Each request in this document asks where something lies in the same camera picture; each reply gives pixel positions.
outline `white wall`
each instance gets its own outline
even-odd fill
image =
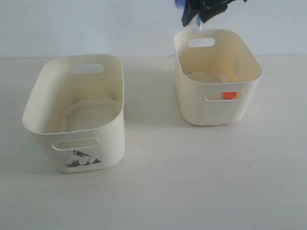
[[[238,0],[207,28],[255,54],[307,53],[306,0]],[[0,0],[0,57],[167,56],[183,28],[174,0]]]

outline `storage bin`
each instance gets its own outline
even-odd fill
[[[124,77],[111,55],[57,58],[41,70],[23,124],[62,172],[108,168],[125,152]]]
[[[182,116],[198,126],[238,122],[262,69],[243,40],[228,30],[175,36],[175,82]]]

